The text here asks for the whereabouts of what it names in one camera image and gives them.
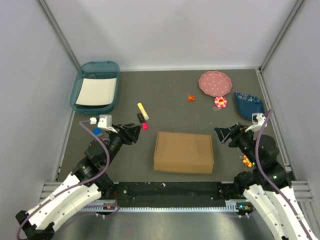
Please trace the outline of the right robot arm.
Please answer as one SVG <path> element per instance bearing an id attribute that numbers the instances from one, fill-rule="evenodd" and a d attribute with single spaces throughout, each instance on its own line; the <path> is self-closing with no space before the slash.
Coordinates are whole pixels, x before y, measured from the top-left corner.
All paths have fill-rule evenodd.
<path id="1" fill-rule="evenodd" d="M 261 216 L 275 240 L 315 240 L 316 235 L 298 204 L 285 168 L 278 162 L 274 143 L 261 144 L 266 123 L 254 138 L 251 126 L 240 123 L 214 129 L 220 143 L 229 142 L 254 164 L 252 172 L 241 172 L 233 180 L 233 192 L 246 198 Z"/>

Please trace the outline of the small blue scraper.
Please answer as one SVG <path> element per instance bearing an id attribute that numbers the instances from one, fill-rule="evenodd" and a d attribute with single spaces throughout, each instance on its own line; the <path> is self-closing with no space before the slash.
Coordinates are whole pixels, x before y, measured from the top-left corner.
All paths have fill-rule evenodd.
<path id="1" fill-rule="evenodd" d="M 99 136 L 101 136 L 103 133 L 102 133 L 102 130 L 101 129 L 99 129 L 99 128 L 94 128 L 93 130 L 92 130 L 92 133 L 95 135 L 95 136 L 97 136 L 97 137 L 99 137 Z"/>

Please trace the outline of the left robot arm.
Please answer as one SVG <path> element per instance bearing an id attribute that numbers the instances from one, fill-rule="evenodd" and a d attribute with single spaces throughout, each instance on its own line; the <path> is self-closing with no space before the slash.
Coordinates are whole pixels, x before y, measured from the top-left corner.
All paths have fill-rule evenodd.
<path id="1" fill-rule="evenodd" d="M 113 194 L 114 183 L 108 177 L 107 169 L 123 145 L 130 146 L 138 141 L 142 125 L 113 124 L 106 129 L 108 137 L 102 139 L 85 124 L 86 121 L 79 122 L 94 139 L 87 147 L 84 158 L 42 202 L 16 214 L 19 224 L 17 239 L 24 233 L 28 240 L 50 240 L 82 208 Z"/>

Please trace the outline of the small orange flower toy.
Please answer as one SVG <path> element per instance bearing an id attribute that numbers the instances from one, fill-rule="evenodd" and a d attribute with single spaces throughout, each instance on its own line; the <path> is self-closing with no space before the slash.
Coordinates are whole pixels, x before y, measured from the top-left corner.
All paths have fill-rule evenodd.
<path id="1" fill-rule="evenodd" d="M 242 162 L 244 163 L 245 166 L 251 168 L 253 166 L 253 164 L 251 163 L 251 161 L 247 158 L 247 156 L 243 156 L 242 158 Z"/>

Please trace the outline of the pink flower toy right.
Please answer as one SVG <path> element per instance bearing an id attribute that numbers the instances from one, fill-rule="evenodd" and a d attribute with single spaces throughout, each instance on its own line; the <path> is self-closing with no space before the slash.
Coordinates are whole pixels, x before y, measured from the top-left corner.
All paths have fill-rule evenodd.
<path id="1" fill-rule="evenodd" d="M 223 96 L 217 96 L 214 99 L 214 104 L 215 104 L 214 110 L 218 111 L 218 110 L 224 109 L 227 106 L 228 101 Z"/>

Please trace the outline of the pink black highlighter marker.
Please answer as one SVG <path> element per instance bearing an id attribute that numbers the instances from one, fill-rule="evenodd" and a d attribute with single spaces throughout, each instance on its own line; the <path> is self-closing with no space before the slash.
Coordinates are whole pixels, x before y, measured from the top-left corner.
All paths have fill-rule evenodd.
<path id="1" fill-rule="evenodd" d="M 145 120 L 144 116 L 142 113 L 138 113 L 137 114 L 137 117 L 138 117 L 138 120 L 142 126 L 142 129 L 143 130 L 147 130 L 148 129 L 148 124 L 147 124 L 147 121 Z"/>

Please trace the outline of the teal plastic bin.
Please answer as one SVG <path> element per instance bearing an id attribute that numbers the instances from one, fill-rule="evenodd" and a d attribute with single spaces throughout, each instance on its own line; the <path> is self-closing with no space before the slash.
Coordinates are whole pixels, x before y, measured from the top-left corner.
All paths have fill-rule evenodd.
<path id="1" fill-rule="evenodd" d="M 120 67 L 113 61 L 91 61 L 77 72 L 70 105 L 85 115 L 106 114 L 116 105 L 120 86 Z"/>

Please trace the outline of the yellow highlighter marker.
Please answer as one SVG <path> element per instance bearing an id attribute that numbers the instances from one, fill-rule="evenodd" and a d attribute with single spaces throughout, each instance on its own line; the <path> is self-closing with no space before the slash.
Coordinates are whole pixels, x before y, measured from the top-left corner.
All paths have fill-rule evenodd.
<path id="1" fill-rule="evenodd" d="M 140 113 L 142 114 L 143 118 L 147 121 L 149 120 L 149 115 L 147 114 L 147 111 L 145 110 L 143 104 L 141 102 L 139 102 L 137 104 L 138 109 L 140 110 Z"/>

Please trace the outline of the dark blue leaf dish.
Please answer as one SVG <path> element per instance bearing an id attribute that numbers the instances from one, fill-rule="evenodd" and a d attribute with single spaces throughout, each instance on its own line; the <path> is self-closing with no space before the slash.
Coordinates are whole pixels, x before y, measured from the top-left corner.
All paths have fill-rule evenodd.
<path id="1" fill-rule="evenodd" d="M 253 114 L 265 113 L 263 101 L 255 95 L 235 92 L 234 99 L 238 113 L 247 120 L 252 120 Z"/>

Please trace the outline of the orange glitter maple leaf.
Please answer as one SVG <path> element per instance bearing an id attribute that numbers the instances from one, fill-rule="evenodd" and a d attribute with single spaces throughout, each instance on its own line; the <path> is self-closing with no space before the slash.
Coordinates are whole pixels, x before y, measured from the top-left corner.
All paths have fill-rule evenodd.
<path id="1" fill-rule="evenodd" d="M 187 100 L 188 100 L 189 102 L 193 102 L 193 101 L 195 101 L 195 96 L 194 96 L 194 95 L 189 95 L 189 96 L 187 97 Z"/>

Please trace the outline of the pink polka dot plate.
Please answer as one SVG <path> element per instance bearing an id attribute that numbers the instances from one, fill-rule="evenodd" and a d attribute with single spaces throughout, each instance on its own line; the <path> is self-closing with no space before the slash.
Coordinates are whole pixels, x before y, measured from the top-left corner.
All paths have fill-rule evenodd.
<path id="1" fill-rule="evenodd" d="M 231 92 L 231 79 L 223 72 L 207 71 L 203 73 L 198 85 L 204 94 L 211 97 L 223 97 Z"/>

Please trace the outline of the white paper sheet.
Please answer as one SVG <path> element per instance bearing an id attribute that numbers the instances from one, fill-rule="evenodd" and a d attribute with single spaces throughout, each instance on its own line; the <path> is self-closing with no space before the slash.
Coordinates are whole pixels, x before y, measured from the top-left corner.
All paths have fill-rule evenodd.
<path id="1" fill-rule="evenodd" d="M 114 100 L 116 83 L 116 78 L 85 78 L 75 103 L 82 106 L 109 105 Z"/>

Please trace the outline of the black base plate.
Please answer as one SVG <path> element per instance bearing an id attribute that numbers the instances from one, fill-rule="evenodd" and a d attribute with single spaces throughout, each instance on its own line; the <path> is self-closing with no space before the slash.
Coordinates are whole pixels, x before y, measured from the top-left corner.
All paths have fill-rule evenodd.
<path id="1" fill-rule="evenodd" d="M 214 199 L 240 199 L 248 184 L 220 181 L 191 182 L 118 182 L 107 188 L 100 200 L 120 200 L 121 198 L 162 197 L 162 196 L 204 196 Z"/>

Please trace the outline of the brown cardboard box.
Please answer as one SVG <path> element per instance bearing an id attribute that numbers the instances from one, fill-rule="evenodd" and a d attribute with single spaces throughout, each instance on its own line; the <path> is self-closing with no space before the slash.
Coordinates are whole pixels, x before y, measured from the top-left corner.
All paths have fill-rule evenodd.
<path id="1" fill-rule="evenodd" d="M 212 136 L 159 131 L 153 169 L 179 174 L 211 174 L 214 169 Z"/>

